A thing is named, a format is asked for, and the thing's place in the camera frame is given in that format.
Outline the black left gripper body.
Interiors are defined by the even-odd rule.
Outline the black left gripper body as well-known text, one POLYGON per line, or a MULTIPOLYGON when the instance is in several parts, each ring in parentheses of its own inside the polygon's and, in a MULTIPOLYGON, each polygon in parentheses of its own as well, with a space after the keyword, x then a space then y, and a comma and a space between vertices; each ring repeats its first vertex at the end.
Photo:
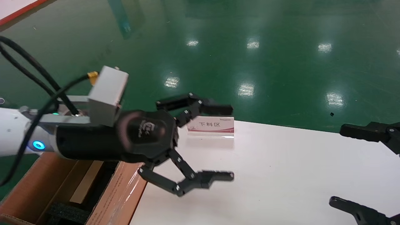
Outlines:
POLYGON ((73 160, 163 163, 177 147, 176 120, 167 111, 124 111, 112 127, 58 126, 59 155, 73 160))

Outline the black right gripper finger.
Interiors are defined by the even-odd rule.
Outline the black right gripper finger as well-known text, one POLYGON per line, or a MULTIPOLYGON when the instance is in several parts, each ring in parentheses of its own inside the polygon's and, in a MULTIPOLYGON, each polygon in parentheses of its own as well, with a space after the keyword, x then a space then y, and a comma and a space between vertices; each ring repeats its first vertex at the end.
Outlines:
POLYGON ((400 123, 384 124, 370 122, 366 126, 343 124, 339 134, 368 142, 381 142, 394 154, 400 154, 400 123))
POLYGON ((340 211, 354 216, 358 225, 399 225, 400 214, 392 217, 387 217, 385 214, 376 211, 373 208, 369 208, 364 205, 360 205, 356 202, 345 200, 340 197, 331 197, 329 205, 340 211))

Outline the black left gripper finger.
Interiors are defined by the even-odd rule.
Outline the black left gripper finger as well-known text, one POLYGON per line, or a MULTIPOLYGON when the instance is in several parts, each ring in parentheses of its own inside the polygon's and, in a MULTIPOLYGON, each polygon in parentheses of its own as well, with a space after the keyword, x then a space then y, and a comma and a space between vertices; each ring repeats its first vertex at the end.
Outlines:
POLYGON ((202 114, 230 116, 233 107, 230 104, 218 104, 213 99, 201 98, 196 94, 188 93, 161 99, 155 102, 157 110, 175 111, 184 109, 175 117, 176 125, 183 127, 202 114))
POLYGON ((144 165, 138 169, 138 174, 145 181, 161 188, 173 195, 182 197, 195 188, 209 189, 215 181, 231 182, 234 180, 234 173, 231 171, 202 170, 195 172, 189 164, 181 157, 176 150, 171 150, 167 157, 184 175, 180 182, 174 182, 151 170, 150 166, 144 165))

